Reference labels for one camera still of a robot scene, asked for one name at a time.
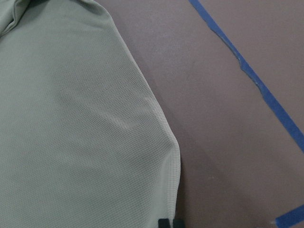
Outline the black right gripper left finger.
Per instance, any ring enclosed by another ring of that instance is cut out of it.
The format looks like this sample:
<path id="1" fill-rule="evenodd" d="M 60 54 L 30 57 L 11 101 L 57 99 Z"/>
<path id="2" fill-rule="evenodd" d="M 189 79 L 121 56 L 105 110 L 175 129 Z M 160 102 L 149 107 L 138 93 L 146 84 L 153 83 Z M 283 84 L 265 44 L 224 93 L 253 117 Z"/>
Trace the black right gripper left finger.
<path id="1" fill-rule="evenodd" d="M 159 219 L 158 228 L 169 228 L 169 219 L 168 218 Z"/>

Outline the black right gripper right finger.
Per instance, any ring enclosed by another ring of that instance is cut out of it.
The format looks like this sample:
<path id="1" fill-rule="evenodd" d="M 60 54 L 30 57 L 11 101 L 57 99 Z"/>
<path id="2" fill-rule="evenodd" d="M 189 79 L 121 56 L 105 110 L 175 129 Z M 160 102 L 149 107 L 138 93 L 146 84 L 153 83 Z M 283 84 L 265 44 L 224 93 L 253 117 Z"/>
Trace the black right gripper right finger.
<path id="1" fill-rule="evenodd" d="M 173 228 L 184 228 L 184 221 L 182 219 L 174 219 L 172 223 Z"/>

